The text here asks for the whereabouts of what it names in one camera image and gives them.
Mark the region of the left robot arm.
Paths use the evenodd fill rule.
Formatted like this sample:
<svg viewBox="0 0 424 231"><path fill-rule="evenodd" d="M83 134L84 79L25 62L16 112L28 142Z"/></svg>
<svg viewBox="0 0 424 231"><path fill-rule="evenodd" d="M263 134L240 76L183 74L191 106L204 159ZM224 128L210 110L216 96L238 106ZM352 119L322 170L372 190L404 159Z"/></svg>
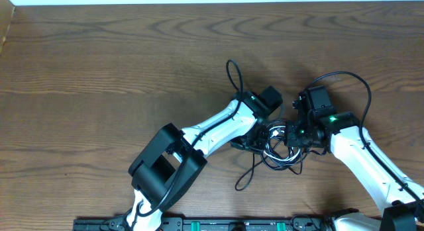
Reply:
<svg viewBox="0 0 424 231"><path fill-rule="evenodd" d="M129 167L134 205L124 219L126 230L157 230L161 216L192 186L207 157L233 139L243 146L259 142L259 125L280 105L272 86L260 94L240 90L229 105L195 126L163 126Z"/></svg>

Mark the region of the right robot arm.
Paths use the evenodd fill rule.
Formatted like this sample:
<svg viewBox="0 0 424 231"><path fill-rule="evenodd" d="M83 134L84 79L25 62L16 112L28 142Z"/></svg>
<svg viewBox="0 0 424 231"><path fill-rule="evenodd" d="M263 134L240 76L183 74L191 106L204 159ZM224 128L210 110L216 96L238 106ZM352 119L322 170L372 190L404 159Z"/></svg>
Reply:
<svg viewBox="0 0 424 231"><path fill-rule="evenodd" d="M304 89L293 107L297 120L286 124L287 147L321 148L341 160L376 203L382 217L355 209L335 212L322 230L416 230L423 221L423 186L403 173L379 149L350 112L338 113L323 86Z"/></svg>

